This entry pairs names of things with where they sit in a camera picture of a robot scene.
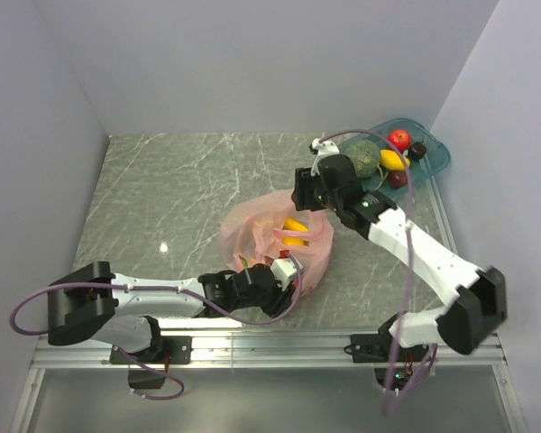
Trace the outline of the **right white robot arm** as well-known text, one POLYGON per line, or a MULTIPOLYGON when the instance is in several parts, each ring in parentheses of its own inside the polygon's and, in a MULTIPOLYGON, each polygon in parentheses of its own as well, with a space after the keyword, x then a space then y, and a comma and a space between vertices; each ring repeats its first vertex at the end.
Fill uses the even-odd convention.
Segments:
POLYGON ((469 355, 507 319, 504 275, 465 261, 413 224, 392 199, 364 191, 348 157, 331 155, 296 169, 292 201, 298 211, 332 210, 344 226, 411 267, 441 300, 438 309, 402 310, 381 326, 379 349, 387 359, 432 344, 469 355))

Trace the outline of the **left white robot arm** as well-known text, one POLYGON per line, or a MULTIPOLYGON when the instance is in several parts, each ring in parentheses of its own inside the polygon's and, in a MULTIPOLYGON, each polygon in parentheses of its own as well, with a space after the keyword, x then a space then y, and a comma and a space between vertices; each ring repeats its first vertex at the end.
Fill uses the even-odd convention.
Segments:
POLYGON ((166 347, 160 318, 232 318, 237 310, 258 308, 273 323, 291 310, 303 270, 298 259, 282 257, 239 272, 166 281, 127 276, 112 272, 108 262, 94 262, 51 284, 48 342, 95 340, 152 363, 166 347))

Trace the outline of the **yellow banana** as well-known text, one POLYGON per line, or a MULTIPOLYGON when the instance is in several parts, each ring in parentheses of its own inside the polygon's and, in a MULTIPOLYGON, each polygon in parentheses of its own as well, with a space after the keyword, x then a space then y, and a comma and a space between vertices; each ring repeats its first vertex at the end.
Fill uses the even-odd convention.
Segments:
POLYGON ((296 232, 306 232, 308 230, 306 225, 291 217, 285 220, 283 229, 296 232))

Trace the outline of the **pink plastic bag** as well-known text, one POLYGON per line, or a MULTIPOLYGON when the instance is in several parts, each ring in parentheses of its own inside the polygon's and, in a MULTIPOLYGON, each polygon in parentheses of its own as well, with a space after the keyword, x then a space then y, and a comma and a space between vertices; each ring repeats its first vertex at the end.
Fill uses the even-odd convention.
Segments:
POLYGON ((325 211, 295 209, 292 191, 283 189, 263 195, 235 207, 220 226, 220 254, 226 266, 235 271, 245 264, 269 264, 279 257, 281 250, 290 250, 303 266, 303 293, 307 295, 322 280, 329 264, 334 229, 325 211), (307 226, 306 232, 284 230, 288 218, 307 226), (284 236, 304 239, 308 246, 287 246, 284 236))

